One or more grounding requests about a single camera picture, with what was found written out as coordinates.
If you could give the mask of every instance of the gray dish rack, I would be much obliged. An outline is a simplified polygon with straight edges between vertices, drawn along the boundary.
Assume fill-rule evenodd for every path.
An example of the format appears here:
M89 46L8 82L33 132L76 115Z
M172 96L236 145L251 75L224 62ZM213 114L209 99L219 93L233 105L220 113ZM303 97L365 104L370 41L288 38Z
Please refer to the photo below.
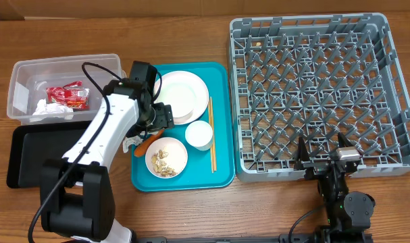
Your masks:
M323 161L342 132L362 154L355 178L410 171L410 100L380 13L239 18L229 72L236 173L297 180L297 138Z

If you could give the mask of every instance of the black tray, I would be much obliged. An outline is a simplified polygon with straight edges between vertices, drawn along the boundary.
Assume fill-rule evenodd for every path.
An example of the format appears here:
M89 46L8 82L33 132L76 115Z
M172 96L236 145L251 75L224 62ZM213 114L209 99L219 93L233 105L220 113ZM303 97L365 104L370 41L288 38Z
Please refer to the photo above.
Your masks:
M61 158L88 128L90 121L20 126L14 130L9 154L7 185L39 186L46 159Z

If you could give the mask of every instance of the wood grain surface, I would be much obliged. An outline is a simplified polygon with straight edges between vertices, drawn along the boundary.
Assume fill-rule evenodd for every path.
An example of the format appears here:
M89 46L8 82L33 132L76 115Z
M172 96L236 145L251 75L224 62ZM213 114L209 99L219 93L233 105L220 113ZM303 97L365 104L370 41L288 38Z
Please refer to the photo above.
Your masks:
M410 12L385 14L410 95ZM13 190L5 183L11 135L20 125L6 116L15 62L116 53L127 71L133 60L153 64L217 61L227 66L228 28L233 18L0 22L0 242L27 242L30 220L39 207L37 188ZM122 151L114 159L110 178L118 221L139 236L277 236L321 203L316 182L243 183L235 178L227 188L217 190L142 193L130 181L130 154ZM375 242L410 242L410 173L352 179L348 184L350 190L368 193L377 202L369 230ZM303 221L295 232L312 232L321 223L326 223L323 212ZM34 236L37 242L61 242L60 236L43 232L40 224Z

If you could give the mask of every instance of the teal tray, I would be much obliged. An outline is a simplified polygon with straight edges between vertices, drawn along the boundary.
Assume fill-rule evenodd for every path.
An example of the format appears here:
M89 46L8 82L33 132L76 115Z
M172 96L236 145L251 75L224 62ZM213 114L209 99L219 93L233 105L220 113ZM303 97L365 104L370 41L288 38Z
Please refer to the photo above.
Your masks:
M132 156L131 180L143 192L168 190L191 190L201 188L221 188L232 183L234 178L234 150L231 108L226 69L216 62L180 63L155 66L161 75L173 71L188 71L198 75L207 85L213 100L215 151L217 171L211 172L210 151L199 151L185 141L186 125L177 125L166 130L163 137L181 141L188 151L188 162L181 174L171 179L154 176L146 167L145 156ZM208 122L208 111L199 118Z

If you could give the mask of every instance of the red wrapper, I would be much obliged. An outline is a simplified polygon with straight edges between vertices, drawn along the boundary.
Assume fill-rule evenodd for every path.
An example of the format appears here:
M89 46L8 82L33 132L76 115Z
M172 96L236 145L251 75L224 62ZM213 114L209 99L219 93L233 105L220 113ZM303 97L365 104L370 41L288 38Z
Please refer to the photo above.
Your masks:
M60 103L73 109L89 109L89 89L82 87L82 81L75 81L64 87L47 88L50 103Z

